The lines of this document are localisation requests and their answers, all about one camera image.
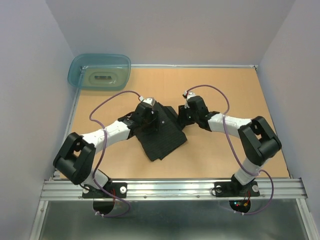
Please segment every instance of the wooden tabletop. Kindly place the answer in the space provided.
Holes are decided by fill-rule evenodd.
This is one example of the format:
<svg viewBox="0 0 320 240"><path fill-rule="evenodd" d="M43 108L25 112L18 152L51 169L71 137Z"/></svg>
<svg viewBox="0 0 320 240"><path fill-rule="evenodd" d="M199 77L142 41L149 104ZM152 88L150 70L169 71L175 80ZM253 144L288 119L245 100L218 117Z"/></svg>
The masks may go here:
<svg viewBox="0 0 320 240"><path fill-rule="evenodd" d="M255 118L263 116L273 127L268 107L256 71L251 68L133 68L124 90L137 91L154 97L164 106L178 111L183 105L185 90L200 84L210 84L222 90L230 101L229 116ZM201 87L194 90L203 97L209 111L224 112L226 101L217 91ZM89 120L90 112L109 96L111 91L82 90L78 99L72 132L85 134L99 128ZM93 118L105 126L134 111L136 95L122 94L102 106ZM118 142L107 148L100 170L111 178L163 179L163 178L230 178L239 166L223 133L208 132L196 124L184 130L187 142L163 160L151 162L136 137ZM240 159L245 158L241 141L231 137ZM95 156L94 165L100 157ZM278 152L264 167L272 177L288 177L282 152Z"/></svg>

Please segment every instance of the wall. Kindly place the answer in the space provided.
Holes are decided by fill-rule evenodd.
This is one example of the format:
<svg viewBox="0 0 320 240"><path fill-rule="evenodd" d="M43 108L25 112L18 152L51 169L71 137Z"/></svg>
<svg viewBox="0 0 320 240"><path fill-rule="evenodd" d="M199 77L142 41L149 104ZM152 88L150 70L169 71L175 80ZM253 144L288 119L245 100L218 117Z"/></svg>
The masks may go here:
<svg viewBox="0 0 320 240"><path fill-rule="evenodd" d="M29 239L62 142L73 54L44 0L0 3L0 239Z"/></svg>
<svg viewBox="0 0 320 240"><path fill-rule="evenodd" d="M297 0L266 51L258 77L289 171L302 177L320 229L320 1Z"/></svg>
<svg viewBox="0 0 320 240"><path fill-rule="evenodd" d="M46 0L75 56L258 64L295 0Z"/></svg>

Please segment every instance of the transparent container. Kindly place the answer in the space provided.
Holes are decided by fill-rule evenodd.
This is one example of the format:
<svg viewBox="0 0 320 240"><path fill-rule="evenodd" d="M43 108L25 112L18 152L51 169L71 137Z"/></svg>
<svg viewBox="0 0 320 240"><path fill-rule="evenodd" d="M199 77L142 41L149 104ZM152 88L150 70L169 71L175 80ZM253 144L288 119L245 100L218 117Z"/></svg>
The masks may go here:
<svg viewBox="0 0 320 240"><path fill-rule="evenodd" d="M87 53L71 63L68 82L80 89L119 91L129 80L131 61L125 55Z"/></svg>

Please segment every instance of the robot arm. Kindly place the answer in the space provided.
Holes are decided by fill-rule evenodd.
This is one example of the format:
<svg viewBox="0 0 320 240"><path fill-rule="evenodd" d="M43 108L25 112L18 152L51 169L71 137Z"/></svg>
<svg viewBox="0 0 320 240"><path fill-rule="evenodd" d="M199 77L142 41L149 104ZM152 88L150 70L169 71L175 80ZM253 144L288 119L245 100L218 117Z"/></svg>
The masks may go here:
<svg viewBox="0 0 320 240"><path fill-rule="evenodd" d="M185 105L178 107L178 122L182 127L196 123L207 131L225 133L222 113L210 112L203 98L193 92L185 94L184 97ZM225 125L229 135L240 138L246 155L242 165L252 173L248 174L240 168L231 177L231 188L234 188L231 191L239 193L248 188L260 169L281 149L282 145L270 125L261 116L254 119L225 116Z"/></svg>
<svg viewBox="0 0 320 240"><path fill-rule="evenodd" d="M107 135L106 147L114 143L130 139L138 132L154 132L159 129L158 111L154 110L155 100L146 98L140 102L135 111L119 118L104 130L78 135L73 132L67 136L53 166L65 175L73 184L87 184L96 189L93 181L92 168L95 154L104 147L105 132ZM95 180L104 186L110 178L97 170Z"/></svg>

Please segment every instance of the folded cloth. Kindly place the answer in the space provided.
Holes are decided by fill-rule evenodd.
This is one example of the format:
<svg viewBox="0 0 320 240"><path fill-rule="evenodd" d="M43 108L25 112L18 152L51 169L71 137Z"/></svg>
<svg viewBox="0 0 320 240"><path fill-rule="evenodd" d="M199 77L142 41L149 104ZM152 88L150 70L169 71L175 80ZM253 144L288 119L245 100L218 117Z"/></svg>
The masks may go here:
<svg viewBox="0 0 320 240"><path fill-rule="evenodd" d="M171 106L163 106L156 102L154 109L158 110L158 131L136 134L145 154L152 162L156 159L162 160L187 141L182 127L177 122L178 115Z"/></svg>

